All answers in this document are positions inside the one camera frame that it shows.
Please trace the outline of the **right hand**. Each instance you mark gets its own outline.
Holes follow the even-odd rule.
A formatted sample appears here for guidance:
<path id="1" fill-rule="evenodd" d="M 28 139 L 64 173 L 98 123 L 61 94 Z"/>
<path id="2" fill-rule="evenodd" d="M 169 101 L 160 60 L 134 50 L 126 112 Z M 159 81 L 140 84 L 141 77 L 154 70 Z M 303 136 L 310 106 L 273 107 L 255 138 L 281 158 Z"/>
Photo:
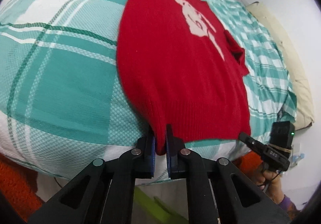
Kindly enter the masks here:
<path id="1" fill-rule="evenodd" d="M 280 204 L 283 201 L 284 193 L 281 188 L 281 177 L 276 172 L 263 171 L 262 166 L 260 166 L 254 171 L 251 179 L 261 189 L 264 189 L 265 184 L 268 184 L 265 194 L 276 204 Z"/>

